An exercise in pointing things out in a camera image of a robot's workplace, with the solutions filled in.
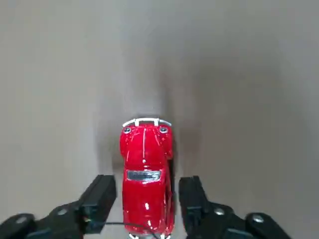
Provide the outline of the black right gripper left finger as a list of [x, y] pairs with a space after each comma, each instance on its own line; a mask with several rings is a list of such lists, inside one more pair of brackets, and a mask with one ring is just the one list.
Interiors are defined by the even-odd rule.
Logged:
[[54, 208], [46, 217], [36, 219], [20, 213], [0, 224], [2, 239], [82, 239], [100, 234], [117, 197], [113, 175], [98, 175], [71, 203]]

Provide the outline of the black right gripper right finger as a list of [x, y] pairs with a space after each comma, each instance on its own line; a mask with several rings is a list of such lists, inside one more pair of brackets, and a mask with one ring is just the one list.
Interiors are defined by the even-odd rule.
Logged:
[[227, 205], [210, 202], [198, 176], [181, 177], [179, 203], [188, 239], [289, 239], [269, 215], [248, 213], [240, 218]]

